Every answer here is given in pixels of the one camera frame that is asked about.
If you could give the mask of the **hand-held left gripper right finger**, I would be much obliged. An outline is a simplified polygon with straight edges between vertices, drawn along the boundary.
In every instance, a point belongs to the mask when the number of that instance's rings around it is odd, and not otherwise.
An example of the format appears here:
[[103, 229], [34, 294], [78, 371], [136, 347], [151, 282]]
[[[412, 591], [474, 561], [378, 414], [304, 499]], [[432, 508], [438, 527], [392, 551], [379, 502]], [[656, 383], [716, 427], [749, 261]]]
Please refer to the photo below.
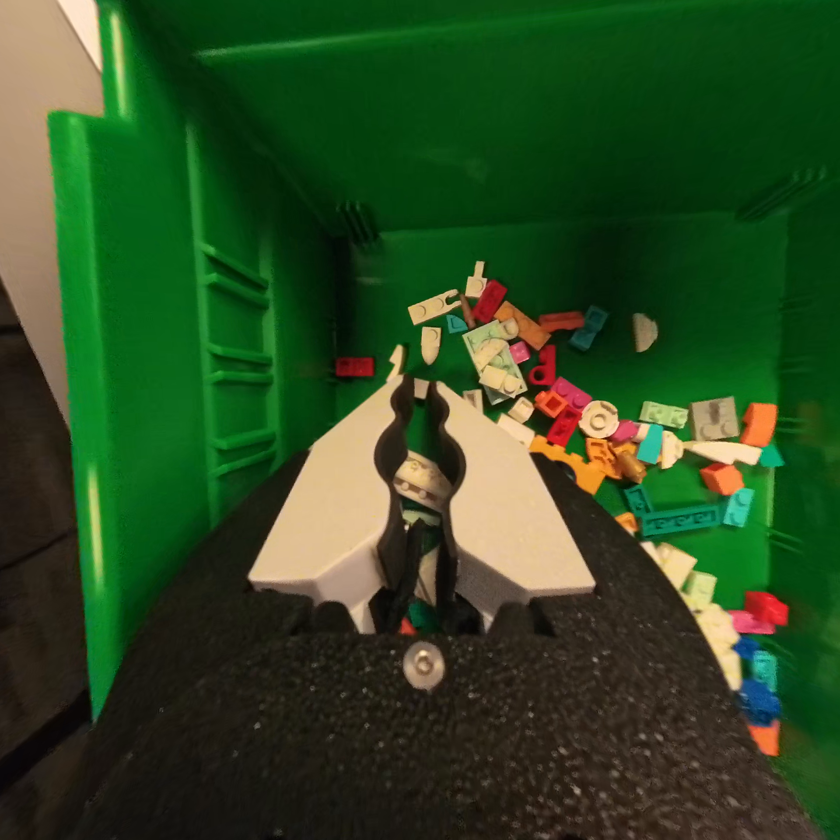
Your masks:
[[590, 595], [595, 578], [529, 449], [446, 384], [429, 385], [441, 518], [436, 606], [451, 634], [487, 630], [508, 604]]

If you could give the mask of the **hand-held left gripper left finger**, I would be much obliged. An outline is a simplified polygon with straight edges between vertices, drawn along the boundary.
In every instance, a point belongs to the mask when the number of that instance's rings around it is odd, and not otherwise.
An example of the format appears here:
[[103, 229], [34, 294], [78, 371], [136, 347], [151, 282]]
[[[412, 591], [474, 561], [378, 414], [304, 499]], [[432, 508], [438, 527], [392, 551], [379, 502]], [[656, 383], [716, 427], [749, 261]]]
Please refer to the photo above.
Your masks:
[[414, 394], [412, 376], [396, 376], [310, 447], [248, 573], [255, 590], [340, 603], [359, 632], [375, 632], [371, 601], [403, 577], [394, 478], [407, 456]]

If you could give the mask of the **white round lego plate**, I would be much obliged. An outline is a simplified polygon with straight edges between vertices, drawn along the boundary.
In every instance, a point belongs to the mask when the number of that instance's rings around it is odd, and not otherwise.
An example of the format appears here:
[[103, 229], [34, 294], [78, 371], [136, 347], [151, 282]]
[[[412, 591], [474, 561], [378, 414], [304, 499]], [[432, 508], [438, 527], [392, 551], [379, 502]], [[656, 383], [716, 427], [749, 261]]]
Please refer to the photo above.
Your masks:
[[393, 486], [400, 496], [438, 513], [453, 491], [452, 483], [438, 465], [412, 450], [395, 472]]

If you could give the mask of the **pile of colourful lego bricks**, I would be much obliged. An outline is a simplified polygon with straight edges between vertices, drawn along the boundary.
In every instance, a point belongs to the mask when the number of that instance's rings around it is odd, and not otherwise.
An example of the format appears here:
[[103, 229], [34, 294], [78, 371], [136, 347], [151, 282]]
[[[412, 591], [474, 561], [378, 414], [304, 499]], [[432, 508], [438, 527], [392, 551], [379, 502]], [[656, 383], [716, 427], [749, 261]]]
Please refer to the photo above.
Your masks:
[[776, 407], [751, 403], [739, 430], [734, 399], [721, 401], [721, 420], [711, 419], [712, 402], [689, 408], [655, 402], [642, 405], [640, 419], [622, 417], [608, 401], [592, 399], [556, 374], [552, 332], [572, 331], [572, 344], [585, 350], [602, 329], [606, 312], [562, 312], [535, 322], [504, 301], [507, 289], [482, 276], [485, 264], [467, 279], [459, 303], [453, 291], [409, 307], [421, 330], [425, 364], [440, 351], [447, 331], [461, 336], [477, 387], [463, 398], [479, 413], [497, 411], [499, 427], [523, 445], [563, 468], [593, 498], [612, 481], [625, 509], [614, 518], [668, 578], [698, 621], [730, 690], [738, 695], [759, 750], [780, 753], [781, 700], [778, 660], [762, 646], [789, 621], [789, 607], [766, 591], [742, 592], [742, 606], [716, 602], [719, 578], [697, 567], [696, 557], [663, 540], [714, 529], [744, 529], [757, 509], [756, 489], [743, 468], [766, 479], [784, 466], [772, 439]]

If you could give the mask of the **green plastic bin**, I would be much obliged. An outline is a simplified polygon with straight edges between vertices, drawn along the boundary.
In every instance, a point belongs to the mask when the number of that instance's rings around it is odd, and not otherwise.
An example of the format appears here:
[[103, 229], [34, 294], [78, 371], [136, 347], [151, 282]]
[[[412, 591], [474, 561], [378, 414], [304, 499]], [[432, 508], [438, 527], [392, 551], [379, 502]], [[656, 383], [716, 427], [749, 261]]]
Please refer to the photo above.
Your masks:
[[556, 370], [777, 405], [742, 528], [789, 606], [778, 767], [838, 838], [838, 2], [99, 2], [101, 117], [49, 115], [93, 715], [223, 516], [382, 380], [476, 262]]

